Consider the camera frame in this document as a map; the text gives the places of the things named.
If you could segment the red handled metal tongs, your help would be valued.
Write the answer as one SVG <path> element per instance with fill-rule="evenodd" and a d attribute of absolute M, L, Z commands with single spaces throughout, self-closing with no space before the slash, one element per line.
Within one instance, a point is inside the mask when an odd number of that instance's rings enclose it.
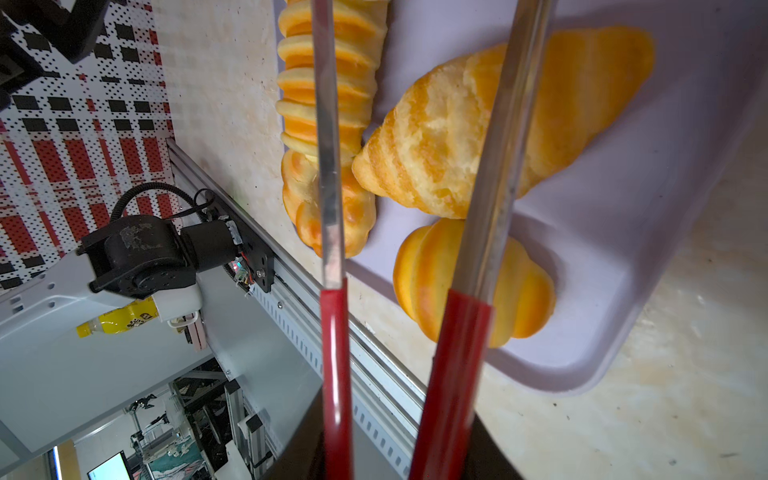
<path fill-rule="evenodd" d="M 404 243 L 396 263 L 397 291 L 417 319 L 439 328 L 428 390 L 412 456 L 413 479 L 515 479 L 475 417 L 475 398 L 495 317 L 494 294 L 508 242 L 513 204 L 553 3 L 521 1 L 506 47 L 468 215 L 462 229 L 437 224 Z M 338 131 L 320 120 L 319 193 L 322 288 L 347 296 Z M 328 479 L 353 477 L 353 453 L 331 454 L 330 409 L 323 394 L 322 451 Z"/>

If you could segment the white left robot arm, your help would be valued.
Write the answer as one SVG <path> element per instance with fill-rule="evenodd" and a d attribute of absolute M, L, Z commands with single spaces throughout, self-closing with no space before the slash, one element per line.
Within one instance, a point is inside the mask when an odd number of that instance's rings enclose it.
<path fill-rule="evenodd" d="M 67 61 L 36 30 L 14 39 L 44 74 L 1 114 L 1 286 L 42 274 L 142 182 L 174 183 L 176 143 L 262 224 L 284 229 L 276 34 L 260 1 L 130 1 L 93 53 Z M 153 320 L 120 334 L 68 329 L 1 367 L 1 462 L 85 431 L 200 364 Z"/>

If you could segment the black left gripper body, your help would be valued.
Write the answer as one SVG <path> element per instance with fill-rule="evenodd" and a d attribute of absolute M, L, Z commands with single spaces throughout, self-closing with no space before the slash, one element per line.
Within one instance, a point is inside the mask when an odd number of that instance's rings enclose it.
<path fill-rule="evenodd" d="M 50 46 L 75 64 L 93 51 L 110 4 L 109 0 L 79 0 L 66 9 L 56 1 L 3 1 L 1 108 L 7 109 L 12 94 L 44 75 L 40 64 L 12 39 L 19 26 L 33 26 Z"/>

